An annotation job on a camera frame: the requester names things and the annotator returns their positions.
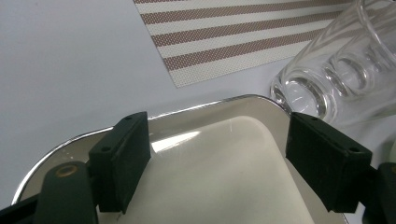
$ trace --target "tray rim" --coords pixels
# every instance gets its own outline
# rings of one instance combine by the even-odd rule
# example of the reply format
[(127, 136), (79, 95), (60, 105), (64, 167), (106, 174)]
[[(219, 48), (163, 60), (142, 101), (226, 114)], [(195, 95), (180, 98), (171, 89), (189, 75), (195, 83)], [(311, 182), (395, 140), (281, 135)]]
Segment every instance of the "tray rim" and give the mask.
[[(165, 112), (165, 113), (161, 113), (159, 115), (155, 115), (155, 116), (150, 116), (148, 117), (148, 122), (152, 121), (152, 120), (156, 120), (156, 119), (163, 119), (169, 116), (173, 116), (176, 114), (180, 114), (180, 113), (185, 113), (185, 112), (190, 112), (192, 110), (198, 110), (198, 109), (203, 109), (209, 106), (213, 106), (213, 105), (219, 105), (219, 104), (224, 104), (224, 103), (228, 103), (228, 102), (232, 102), (232, 101), (236, 101), (236, 100), (241, 100), (241, 99), (246, 99), (246, 98), (257, 98), (257, 99), (262, 99), (262, 100), (266, 100), (269, 103), (272, 103), (274, 106), (278, 107), (281, 111), (283, 111), (288, 117), (290, 116), (290, 113), (288, 113), (288, 111), (286, 109), (284, 109), (281, 105), (277, 104), (274, 100), (262, 96), (262, 95), (258, 95), (258, 94), (245, 94), (245, 95), (239, 95), (239, 96), (235, 96), (235, 97), (231, 97), (231, 98), (226, 98), (223, 100), (218, 100), (218, 101), (213, 101), (210, 103), (206, 103), (206, 104), (201, 104), (201, 105), (194, 105), (191, 107), (187, 107), (185, 109), (179, 109), (179, 110), (175, 110), (175, 111), (171, 111), (171, 112)], [(54, 147), (53, 149), (51, 149), (48, 153), (46, 153), (38, 162), (35, 163), (35, 165), (28, 171), (28, 173), (25, 175), (25, 177), (22, 179), (21, 183), (18, 185), (17, 190), (15, 191), (14, 197), (12, 199), (11, 205), (18, 203), (21, 200), (22, 194), (29, 182), (29, 180), (34, 176), (35, 172), (40, 168), (40, 166), (42, 164), (44, 164), (44, 162), (46, 162), (49, 157), (51, 157), (53, 154), (55, 154), (58, 150), (60, 150), (63, 147), (66, 147), (67, 145), (70, 145), (74, 142), (77, 142), (78, 140), (81, 140), (83, 138), (86, 137), (90, 137), (92, 135), (96, 135), (99, 133), (106, 133), (109, 132), (113, 129), (113, 127), (107, 127), (104, 129), (100, 129), (100, 130), (96, 130), (96, 131), (92, 131), (89, 133), (83, 133), (83, 134), (79, 134), (75, 137), (72, 137), (68, 140), (66, 140), (65, 142), (61, 143), (60, 145)]]

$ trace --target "striped placemat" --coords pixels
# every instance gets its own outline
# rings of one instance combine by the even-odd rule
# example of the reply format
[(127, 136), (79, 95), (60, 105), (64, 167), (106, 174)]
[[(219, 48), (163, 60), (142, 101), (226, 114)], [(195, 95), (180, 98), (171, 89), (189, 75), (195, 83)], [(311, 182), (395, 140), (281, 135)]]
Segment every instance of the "striped placemat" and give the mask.
[(134, 2), (175, 85), (183, 87), (295, 56), (350, 0)]

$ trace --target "round hole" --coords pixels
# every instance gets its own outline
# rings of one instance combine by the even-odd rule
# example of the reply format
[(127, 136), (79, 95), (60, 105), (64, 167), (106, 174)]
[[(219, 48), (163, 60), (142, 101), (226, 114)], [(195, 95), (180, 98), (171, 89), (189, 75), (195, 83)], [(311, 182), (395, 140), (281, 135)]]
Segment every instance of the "round hole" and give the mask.
[(349, 92), (347, 87), (342, 82), (340, 77), (335, 73), (332, 69), (331, 65), (328, 65), (324, 68), (325, 77), (334, 85), (335, 89), (338, 91), (338, 94), (343, 97), (348, 97)]
[(111, 148), (110, 147), (102, 147), (103, 152), (108, 152)]
[(288, 112), (289, 114), (291, 114), (291, 112), (293, 111), (290, 106), (288, 101), (286, 100), (285, 95), (283, 94), (282, 90), (279, 88), (280, 83), (276, 83), (274, 81), (273, 86), (271, 87), (271, 97), (273, 99), (275, 99), (275, 101), (281, 105), (286, 112)]
[(351, 151), (351, 152), (361, 152), (358, 148), (356, 148), (356, 147), (350, 147), (349, 148), (349, 151)]
[(73, 173), (75, 173), (77, 169), (78, 168), (75, 165), (66, 165), (66, 166), (59, 168), (56, 171), (56, 176), (58, 176), (58, 177), (69, 176), (69, 175), (72, 175)]
[(360, 91), (367, 87), (367, 71), (357, 58), (348, 55), (341, 56), (337, 59), (335, 69), (343, 85), (353, 91)]
[(293, 111), (321, 119), (326, 117), (329, 102), (316, 82), (305, 77), (292, 77), (288, 80), (287, 88), (292, 92), (289, 102), (292, 102)]

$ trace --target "screw hole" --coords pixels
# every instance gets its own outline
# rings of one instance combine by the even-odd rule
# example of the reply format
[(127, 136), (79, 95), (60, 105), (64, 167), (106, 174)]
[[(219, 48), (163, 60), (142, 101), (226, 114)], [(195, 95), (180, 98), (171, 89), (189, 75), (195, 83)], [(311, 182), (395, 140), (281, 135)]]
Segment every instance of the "screw hole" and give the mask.
[(111, 149), (110, 147), (102, 147), (101, 150), (102, 150), (103, 152), (108, 152), (110, 149)]
[(349, 148), (349, 151), (351, 151), (351, 152), (361, 152), (358, 148), (356, 148), (356, 147), (350, 147)]
[(73, 173), (75, 173), (77, 171), (77, 166), (75, 165), (66, 165), (64, 167), (59, 168), (56, 171), (56, 176), (58, 177), (65, 177), (65, 176), (69, 176), (72, 175)]

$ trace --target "brown stripe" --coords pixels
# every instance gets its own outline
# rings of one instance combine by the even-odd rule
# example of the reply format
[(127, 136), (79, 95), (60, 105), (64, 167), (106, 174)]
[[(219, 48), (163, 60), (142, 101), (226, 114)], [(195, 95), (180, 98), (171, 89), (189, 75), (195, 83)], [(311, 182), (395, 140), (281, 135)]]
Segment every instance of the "brown stripe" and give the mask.
[(153, 35), (152, 39), (157, 47), (187, 43), (191, 41), (209, 39), (225, 35), (238, 35), (247, 32), (275, 29), (285, 26), (305, 24), (313, 21), (332, 20), (341, 12), (328, 12), (308, 16), (286, 18), (272, 21), (254, 21), (235, 25), (210, 27), (205, 29), (183, 31), (165, 35)]
[(332, 0), (332, 1), (301, 1), (288, 3), (262, 4), (253, 6), (237, 7), (212, 7), (180, 11), (167, 11), (141, 14), (145, 24), (155, 24), (170, 21), (188, 21), (202, 18), (213, 18), (231, 15), (240, 15), (248, 13), (259, 13), (268, 11), (291, 10), (303, 7), (321, 7), (331, 6), (350, 2), (350, 0)]
[(143, 4), (143, 3), (181, 2), (181, 1), (189, 1), (189, 0), (134, 0), (134, 3)]
[(284, 35), (280, 37), (258, 40), (219, 49), (209, 49), (191, 54), (164, 58), (163, 61), (165, 62), (168, 70), (172, 71), (184, 67), (193, 66), (196, 64), (209, 63), (238, 55), (248, 54), (263, 49), (272, 49), (280, 46), (312, 40), (321, 31), (322, 29), (319, 29), (310, 32), (300, 33), (297, 35)]

